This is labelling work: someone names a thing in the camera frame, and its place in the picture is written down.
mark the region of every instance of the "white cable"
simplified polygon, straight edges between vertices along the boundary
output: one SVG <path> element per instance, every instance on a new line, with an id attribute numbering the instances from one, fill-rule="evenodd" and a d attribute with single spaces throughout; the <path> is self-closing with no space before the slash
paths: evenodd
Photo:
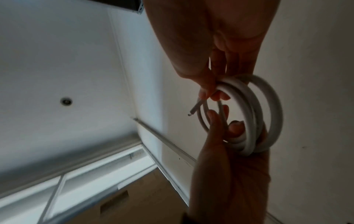
<path id="1" fill-rule="evenodd" d="M 253 91 L 243 82 L 251 82 L 262 91 L 271 112 L 271 124 L 268 135 L 263 142 L 257 145 L 256 140 L 262 133 L 264 126 L 262 107 Z M 225 77 L 217 83 L 216 89 L 223 91 L 233 98 L 240 106 L 244 116 L 245 133 L 237 138 L 225 138 L 226 147 L 237 150 L 243 156 L 249 156 L 253 152 L 268 150 L 277 141 L 283 125 L 283 112 L 279 97 L 274 89 L 264 79 L 256 75 L 241 75 L 237 78 Z M 189 116 L 197 112 L 200 124 L 208 132 L 209 128 L 206 126 L 201 114 L 200 107 L 202 105 L 206 119 L 210 124 L 207 116 L 209 108 L 206 100 L 198 98 L 197 104 L 191 109 Z M 218 101 L 218 107 L 222 122 L 225 128 L 228 128 L 221 101 Z"/>

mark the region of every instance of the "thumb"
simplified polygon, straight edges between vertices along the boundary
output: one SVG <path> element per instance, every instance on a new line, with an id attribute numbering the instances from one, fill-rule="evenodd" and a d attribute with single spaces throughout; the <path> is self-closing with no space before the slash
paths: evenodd
<path id="1" fill-rule="evenodd" d="M 207 115 L 210 119 L 210 129 L 204 147 L 210 148 L 222 144 L 224 128 L 219 115 L 214 110 L 208 110 Z"/>

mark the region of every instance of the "white wall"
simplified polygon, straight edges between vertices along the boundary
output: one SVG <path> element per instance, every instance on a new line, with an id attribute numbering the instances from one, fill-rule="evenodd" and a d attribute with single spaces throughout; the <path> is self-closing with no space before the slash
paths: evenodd
<path id="1" fill-rule="evenodd" d="M 284 0 L 259 54 L 255 73 L 276 89 L 285 114 L 271 153 L 268 210 L 286 224 L 354 222 L 353 8 L 351 0 Z M 145 13 L 111 16 L 137 116 L 196 158 L 206 134 L 187 113 L 198 86 L 177 77 Z M 140 135 L 146 143 L 148 134 Z M 151 151 L 164 153 L 151 142 Z M 190 173 L 169 172 L 188 189 Z"/>
<path id="2" fill-rule="evenodd" d="M 137 133 L 106 8 L 0 2 L 0 173 Z"/>

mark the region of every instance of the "wall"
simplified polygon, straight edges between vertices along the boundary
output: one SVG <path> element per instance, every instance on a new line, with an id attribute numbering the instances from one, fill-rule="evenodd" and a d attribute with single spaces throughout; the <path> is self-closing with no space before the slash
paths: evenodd
<path id="1" fill-rule="evenodd" d="M 137 133 L 106 7 L 0 2 L 0 173 Z"/>
<path id="2" fill-rule="evenodd" d="M 271 153 L 268 210 L 286 224 L 354 222 L 353 7 L 350 0 L 284 0 L 259 54 L 254 72 L 275 88 L 285 114 Z M 197 158 L 206 134 L 187 113 L 198 86 L 177 77 L 145 13 L 111 10 L 111 17 L 138 118 Z M 149 149 L 164 160 L 158 142 Z M 190 173 L 182 170 L 169 172 L 188 189 Z"/>

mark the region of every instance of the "wire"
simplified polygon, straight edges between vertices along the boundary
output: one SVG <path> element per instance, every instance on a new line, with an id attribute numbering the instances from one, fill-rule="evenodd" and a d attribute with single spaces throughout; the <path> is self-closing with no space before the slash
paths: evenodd
<path id="1" fill-rule="evenodd" d="M 268 130 L 268 135 L 263 142 L 257 145 L 256 140 L 262 133 L 264 126 L 263 111 L 258 98 L 244 82 L 251 82 L 262 91 L 267 99 L 271 112 L 271 124 Z M 217 83 L 216 89 L 223 91 L 233 98 L 239 105 L 244 116 L 245 132 L 237 138 L 225 138 L 224 141 L 226 147 L 236 150 L 242 156 L 249 156 L 253 152 L 263 152 L 268 150 L 279 138 L 283 126 L 283 111 L 279 97 L 274 89 L 264 79 L 256 75 L 241 75 L 237 78 L 225 77 Z M 205 124 L 201 114 L 202 105 L 206 120 L 210 124 L 210 119 L 207 116 L 209 107 L 206 100 L 198 98 L 196 105 L 191 109 L 188 116 L 197 112 L 200 124 L 204 130 L 208 132 L 209 128 Z M 227 129 L 228 124 L 221 101 L 218 101 L 218 107 L 223 125 L 225 129 Z"/>

